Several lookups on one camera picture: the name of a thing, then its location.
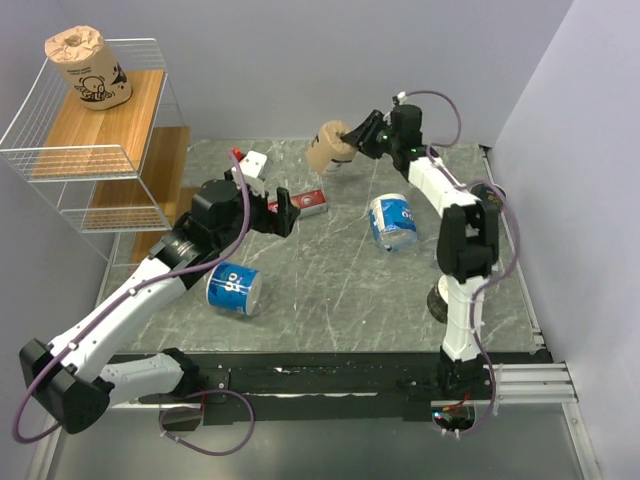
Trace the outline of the blue paper roll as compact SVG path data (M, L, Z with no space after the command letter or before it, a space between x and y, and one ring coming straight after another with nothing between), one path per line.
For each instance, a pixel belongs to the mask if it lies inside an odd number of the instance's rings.
M369 221L374 241L386 252L411 246L417 241L417 228L405 196L380 195L369 203Z
M262 287L260 271L229 262L212 269L206 281L206 302L216 308L251 316Z

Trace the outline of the brown roll with label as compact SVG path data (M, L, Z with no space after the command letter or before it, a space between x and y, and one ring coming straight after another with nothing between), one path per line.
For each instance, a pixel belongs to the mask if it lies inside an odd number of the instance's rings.
M357 150L342 139L350 131L351 128L340 120L328 121L322 125L306 152L309 165L317 174L337 172L344 164L353 161Z

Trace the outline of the brown roll with cartoon print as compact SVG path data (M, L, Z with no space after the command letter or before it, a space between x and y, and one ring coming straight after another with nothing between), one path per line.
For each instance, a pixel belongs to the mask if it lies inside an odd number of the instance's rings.
M131 82L97 29L69 28L47 39L44 51L71 95L87 109L104 111L130 99Z

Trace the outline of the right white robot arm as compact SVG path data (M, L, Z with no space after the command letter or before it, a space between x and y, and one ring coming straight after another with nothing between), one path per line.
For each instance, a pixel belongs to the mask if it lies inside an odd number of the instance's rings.
M456 399L488 378L482 357L484 288L499 258L499 208L456 180L436 149L423 142L422 110L397 105L378 110L340 136L371 159L388 155L440 216L436 260L447 282L447 324L436 370L439 391Z

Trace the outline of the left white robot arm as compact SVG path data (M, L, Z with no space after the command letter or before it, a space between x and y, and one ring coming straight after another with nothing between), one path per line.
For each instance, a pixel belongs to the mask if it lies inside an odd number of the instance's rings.
M278 207L250 191L249 176L230 172L202 185L191 207L149 251L134 273L76 326L19 352L27 396L69 434L92 426L108 408L150 395L190 400L202 384L199 366L177 348L139 361L111 363L124 341L157 311L226 260L250 230L286 238L300 211L287 189Z

